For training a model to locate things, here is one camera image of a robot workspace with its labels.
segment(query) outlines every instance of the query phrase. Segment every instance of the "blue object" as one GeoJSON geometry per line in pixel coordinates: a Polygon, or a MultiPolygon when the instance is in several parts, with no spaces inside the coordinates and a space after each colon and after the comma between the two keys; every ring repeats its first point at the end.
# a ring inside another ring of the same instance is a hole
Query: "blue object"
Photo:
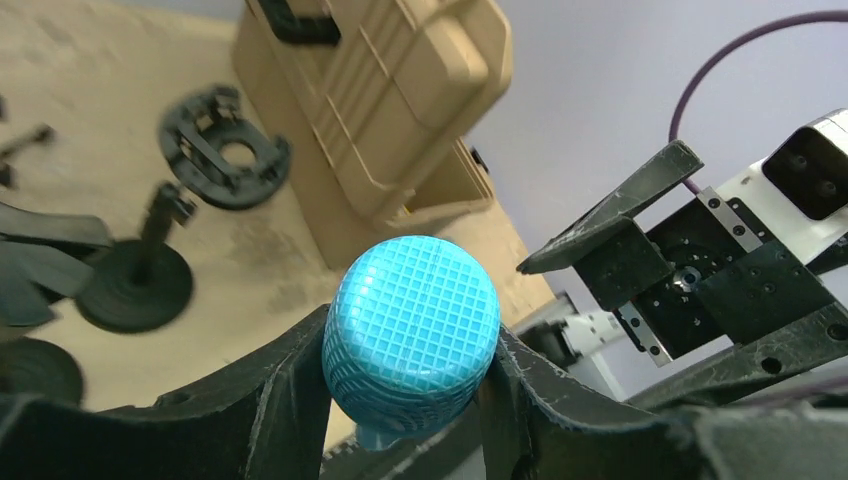
{"type": "Polygon", "coordinates": [[[465,410],[492,362],[500,306],[462,248],[408,236],[345,274],[324,333],[324,377],[365,448],[435,433],[465,410]]]}

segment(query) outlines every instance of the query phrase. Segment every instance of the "cable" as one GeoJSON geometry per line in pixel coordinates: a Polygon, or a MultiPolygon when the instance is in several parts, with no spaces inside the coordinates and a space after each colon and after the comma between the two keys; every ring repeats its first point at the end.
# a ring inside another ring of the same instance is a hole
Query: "cable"
{"type": "MultiPolygon", "coordinates": [[[[739,47],[762,36],[768,35],[769,33],[790,27],[810,25],[813,23],[848,23],[848,10],[827,10],[803,13],[775,20],[737,37],[735,40],[716,52],[709,60],[707,60],[706,63],[704,63],[703,66],[701,66],[701,68],[698,69],[698,72],[695,73],[695,76],[692,77],[692,80],[690,80],[689,84],[686,85],[686,88],[683,90],[683,94],[680,95],[680,100],[677,101],[677,106],[674,108],[674,115],[671,117],[671,125],[668,129],[668,141],[672,142],[677,140],[677,134],[680,130],[680,121],[683,118],[683,111],[686,109],[686,105],[692,98],[692,94],[695,93],[695,89],[697,89],[698,85],[700,85],[704,80],[704,77],[706,77],[720,61],[724,60],[725,57],[733,53],[739,47]]],[[[701,189],[698,188],[695,182],[691,179],[687,178],[684,180],[683,185],[685,185],[686,188],[695,195],[701,192],[701,189]]]]}

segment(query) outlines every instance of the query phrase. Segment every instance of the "tan plastic case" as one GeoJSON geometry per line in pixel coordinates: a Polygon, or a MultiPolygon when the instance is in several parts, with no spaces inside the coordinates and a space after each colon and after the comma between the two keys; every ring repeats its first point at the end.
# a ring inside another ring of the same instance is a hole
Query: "tan plastic case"
{"type": "Polygon", "coordinates": [[[512,77],[509,24],[491,0],[289,0],[329,8],[342,41],[284,44],[248,0],[237,74],[271,134],[293,144],[291,182],[328,266],[490,206],[462,141],[512,77]]]}

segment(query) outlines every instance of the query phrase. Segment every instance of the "black round base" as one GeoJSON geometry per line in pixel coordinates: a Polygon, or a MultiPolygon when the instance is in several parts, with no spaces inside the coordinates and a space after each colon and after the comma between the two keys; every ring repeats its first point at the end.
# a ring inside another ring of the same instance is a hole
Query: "black round base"
{"type": "Polygon", "coordinates": [[[191,268],[176,250],[162,246],[150,281],[131,281],[140,246],[125,240],[94,264],[94,277],[75,301],[92,324],[115,333],[149,332],[177,318],[194,291],[191,268]]]}
{"type": "Polygon", "coordinates": [[[82,371],[62,348],[32,338],[0,345],[0,392],[34,393],[79,406],[83,390],[82,371]]]}

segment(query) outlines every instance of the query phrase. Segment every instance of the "beige tabletop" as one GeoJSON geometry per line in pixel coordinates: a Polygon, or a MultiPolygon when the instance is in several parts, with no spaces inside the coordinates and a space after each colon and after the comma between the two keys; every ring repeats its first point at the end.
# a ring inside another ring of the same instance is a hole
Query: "beige tabletop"
{"type": "MultiPolygon", "coordinates": [[[[212,83],[237,80],[235,26],[86,0],[0,0],[0,141],[44,122],[57,142],[15,160],[20,188],[0,200],[48,213],[94,214],[120,238],[134,235],[155,185],[173,176],[156,142],[171,103],[212,83]]],[[[248,117],[252,116],[249,106],[248,117]]],[[[171,325],[117,335],[84,321],[70,302],[32,336],[80,363],[84,407],[147,406],[281,335],[331,299],[340,272],[323,262],[290,187],[253,210],[200,202],[170,244],[191,265],[196,292],[171,325]]],[[[512,325],[552,299],[541,277],[513,268],[527,250],[500,206],[463,218],[443,235],[466,248],[498,287],[512,325]]],[[[351,431],[334,406],[331,445],[351,431]]]]}

